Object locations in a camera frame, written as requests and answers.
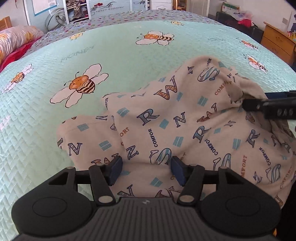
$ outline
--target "ribbed gray panel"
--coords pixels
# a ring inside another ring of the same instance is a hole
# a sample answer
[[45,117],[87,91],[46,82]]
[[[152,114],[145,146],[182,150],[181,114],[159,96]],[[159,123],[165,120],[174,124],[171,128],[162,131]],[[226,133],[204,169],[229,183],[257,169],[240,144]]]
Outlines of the ribbed gray panel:
[[206,226],[189,207],[171,198],[122,198],[115,206],[98,209],[81,229],[61,237],[20,235],[14,241],[275,241],[272,235],[241,239]]

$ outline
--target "wooden drawer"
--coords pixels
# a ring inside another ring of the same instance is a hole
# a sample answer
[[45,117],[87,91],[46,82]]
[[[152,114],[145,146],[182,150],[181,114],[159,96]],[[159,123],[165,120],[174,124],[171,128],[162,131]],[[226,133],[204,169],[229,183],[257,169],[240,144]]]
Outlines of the wooden drawer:
[[273,52],[276,56],[278,56],[282,61],[286,62],[288,65],[292,65],[294,62],[294,54],[287,54],[284,50],[282,50],[279,46],[274,44],[272,41],[268,40],[266,37],[262,38],[261,45],[265,48]]
[[152,6],[152,9],[163,9],[163,10],[171,10],[172,9],[171,3],[152,2],[151,6]]
[[295,43],[273,28],[266,26],[263,36],[278,45],[289,55],[292,55],[294,52]]

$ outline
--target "shelf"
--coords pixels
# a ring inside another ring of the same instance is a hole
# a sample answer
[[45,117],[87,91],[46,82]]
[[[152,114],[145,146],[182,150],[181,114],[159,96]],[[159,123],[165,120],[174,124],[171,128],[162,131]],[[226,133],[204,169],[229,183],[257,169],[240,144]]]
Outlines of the shelf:
[[88,19],[88,17],[85,17],[85,18],[79,18],[79,19],[76,19],[74,21],[70,21],[70,23],[75,23],[75,22],[79,22],[79,21],[82,21],[82,20],[86,20]]
[[[83,4],[80,4],[80,6],[84,6],[84,5],[86,5],[86,3],[83,3]],[[70,10],[70,9],[73,9],[74,7],[69,7],[69,8],[67,8],[67,10]]]

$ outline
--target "bed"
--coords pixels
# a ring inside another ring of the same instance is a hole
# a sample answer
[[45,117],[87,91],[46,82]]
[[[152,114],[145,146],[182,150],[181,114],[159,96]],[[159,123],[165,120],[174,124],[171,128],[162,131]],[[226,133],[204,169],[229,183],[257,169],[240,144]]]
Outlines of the bed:
[[[170,34],[170,39],[168,44],[148,43],[143,41],[147,34]],[[253,39],[181,11],[129,12],[71,24],[47,33],[23,58],[9,64],[0,73],[1,238],[17,235],[10,214],[13,203],[73,165],[57,145],[61,122],[77,115],[100,115],[103,95],[135,91],[187,59],[205,54],[235,66],[265,92],[295,88],[296,73]],[[93,64],[108,74],[93,93],[84,93],[76,103],[51,101]],[[91,198],[90,189],[80,186],[79,191]]]

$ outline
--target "crumpled cloth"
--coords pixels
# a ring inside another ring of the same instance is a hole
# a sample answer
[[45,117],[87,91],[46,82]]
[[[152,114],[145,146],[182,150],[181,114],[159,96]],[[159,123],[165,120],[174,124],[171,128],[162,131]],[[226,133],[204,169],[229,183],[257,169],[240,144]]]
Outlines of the crumpled cloth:
[[[116,197],[177,197],[182,187],[169,167],[177,156],[207,170],[229,167],[282,207],[296,177],[295,137],[287,121],[244,111],[245,98],[266,95],[234,67],[201,56],[134,93],[106,94],[106,112],[64,121],[57,144],[80,170],[122,156]],[[202,195],[213,191],[205,185]]]

